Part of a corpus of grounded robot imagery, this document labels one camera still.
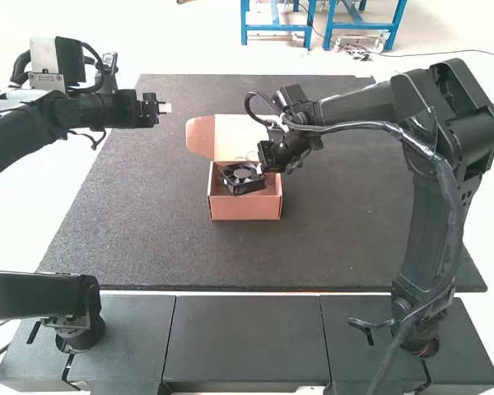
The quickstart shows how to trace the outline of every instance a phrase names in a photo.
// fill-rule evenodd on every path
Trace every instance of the black robotic arm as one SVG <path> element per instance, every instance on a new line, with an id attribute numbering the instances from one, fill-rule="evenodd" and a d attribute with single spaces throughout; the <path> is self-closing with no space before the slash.
<path id="1" fill-rule="evenodd" d="M 94 58 L 84 56 L 88 49 Z M 31 62 L 32 70 L 26 65 Z M 86 88 L 85 65 L 97 68 L 96 83 Z M 156 93 L 137 99 L 133 89 L 120 90 L 115 74 L 117 53 L 103 58 L 88 44 L 75 39 L 31 39 L 30 50 L 15 62 L 11 83 L 0 91 L 0 172 L 23 156 L 68 134 L 74 128 L 102 132 L 105 128 L 152 128 L 163 102 Z M 21 89 L 29 81 L 31 89 Z M 96 149 L 100 140 L 92 140 Z"/>
<path id="2" fill-rule="evenodd" d="M 271 106 L 280 123 L 252 113 L 255 96 Z M 381 129 L 401 141 L 413 172 L 414 204 L 404 261 L 392 284 L 393 319 L 382 325 L 396 334 L 413 319 L 402 347 L 433 355 L 438 322 L 454 296 L 464 218 L 494 158 L 494 107 L 465 63 L 452 59 L 318 101 L 298 85 L 284 86 L 271 98 L 250 92 L 245 109 L 268 129 L 270 140 L 259 143 L 265 172 L 292 173 L 322 149 L 328 133 Z M 374 327 L 358 319 L 350 324 Z"/>
<path id="3" fill-rule="evenodd" d="M 94 58 L 84 56 L 83 49 Z M 155 93 L 138 100 L 135 90 L 120 90 L 117 57 L 106 53 L 101 58 L 90 45 L 74 39 L 31 39 L 30 50 L 15 61 L 10 86 L 0 91 L 0 173 L 20 158 L 66 140 L 69 133 L 79 134 L 74 128 L 102 132 L 104 138 L 105 128 L 157 124 L 164 103 Z M 87 64 L 96 67 L 96 82 L 80 87 L 86 82 Z M 22 89 L 27 81 L 30 89 Z M 93 149 L 102 140 L 86 136 Z M 105 328 L 100 310 L 99 284 L 93 276 L 0 272 L 0 320 L 42 317 L 39 325 L 55 329 L 63 352 L 83 352 L 100 340 Z"/>

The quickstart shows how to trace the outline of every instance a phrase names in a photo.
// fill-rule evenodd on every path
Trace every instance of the blue workbench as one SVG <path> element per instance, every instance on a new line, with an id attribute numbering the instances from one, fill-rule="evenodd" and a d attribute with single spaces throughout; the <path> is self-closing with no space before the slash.
<path id="1" fill-rule="evenodd" d="M 397 35 L 398 27 L 403 18 L 404 8 L 408 0 L 398 0 L 397 8 L 395 9 L 394 19 L 391 23 L 368 23 L 361 18 L 360 12 L 366 9 L 366 0 L 361 0 L 359 2 L 359 7 L 356 7 L 356 1 L 354 0 L 331 0 L 329 3 L 329 14 L 328 23 L 326 25 L 326 34 L 324 39 L 324 44 L 322 45 L 324 49 L 329 49 L 329 44 L 331 42 L 331 36 L 333 30 L 335 29 L 353 29 L 353 30 L 384 30 L 388 33 L 389 37 L 386 40 L 384 49 L 391 50 L 394 47 L 395 36 Z M 353 23 L 349 22 L 334 22 L 335 7 L 341 2 L 347 9 L 350 17 L 353 19 Z"/>
<path id="2" fill-rule="evenodd" d="M 293 11 L 299 11 L 299 0 L 293 0 Z M 310 0 L 308 15 L 305 25 L 283 25 L 278 15 L 277 0 L 271 0 L 271 12 L 273 23 L 271 25 L 247 25 L 246 17 L 249 11 L 249 0 L 241 0 L 241 43 L 247 45 L 248 31 L 303 31 L 305 32 L 304 47 L 308 50 L 311 45 L 311 34 L 313 33 L 313 18 L 315 17 L 316 0 Z"/>

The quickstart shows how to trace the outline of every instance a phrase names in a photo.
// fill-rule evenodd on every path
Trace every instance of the open cardboard box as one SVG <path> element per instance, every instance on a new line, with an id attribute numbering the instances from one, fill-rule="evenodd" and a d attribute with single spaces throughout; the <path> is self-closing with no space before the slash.
<path id="1" fill-rule="evenodd" d="M 211 115 L 192 118 L 186 126 L 187 148 L 211 161 L 207 200 L 213 220 L 279 220 L 282 210 L 282 176 L 267 174 L 266 188 L 233 196 L 219 179 L 219 166 L 253 161 L 258 163 L 265 127 L 248 115 Z"/>

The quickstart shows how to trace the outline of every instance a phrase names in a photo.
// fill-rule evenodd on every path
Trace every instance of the cooling fan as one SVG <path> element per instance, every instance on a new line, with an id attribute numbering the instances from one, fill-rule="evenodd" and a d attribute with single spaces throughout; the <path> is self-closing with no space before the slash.
<path id="1" fill-rule="evenodd" d="M 242 162 L 235 165 L 219 167 L 220 179 L 234 196 L 245 195 L 265 189 L 267 176 L 259 165 Z"/>

